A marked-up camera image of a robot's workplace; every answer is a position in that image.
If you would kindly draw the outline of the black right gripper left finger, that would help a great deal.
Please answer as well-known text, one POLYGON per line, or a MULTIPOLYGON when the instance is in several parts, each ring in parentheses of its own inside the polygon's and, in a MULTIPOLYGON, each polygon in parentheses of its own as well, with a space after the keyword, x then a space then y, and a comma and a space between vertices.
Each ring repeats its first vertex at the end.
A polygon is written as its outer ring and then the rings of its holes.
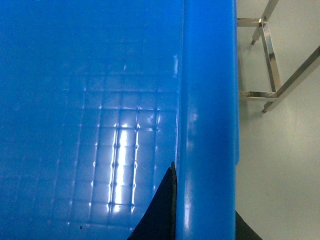
POLYGON ((142 219, 129 240, 175 240, 177 213, 177 174, 171 162, 142 219))

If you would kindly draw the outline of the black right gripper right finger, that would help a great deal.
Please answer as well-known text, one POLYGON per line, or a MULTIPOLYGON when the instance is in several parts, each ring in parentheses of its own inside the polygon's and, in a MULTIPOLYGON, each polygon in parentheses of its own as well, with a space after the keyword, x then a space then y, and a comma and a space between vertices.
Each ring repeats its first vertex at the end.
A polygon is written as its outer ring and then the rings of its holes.
POLYGON ((235 212, 235 239, 236 240, 262 240, 262 238, 235 212))

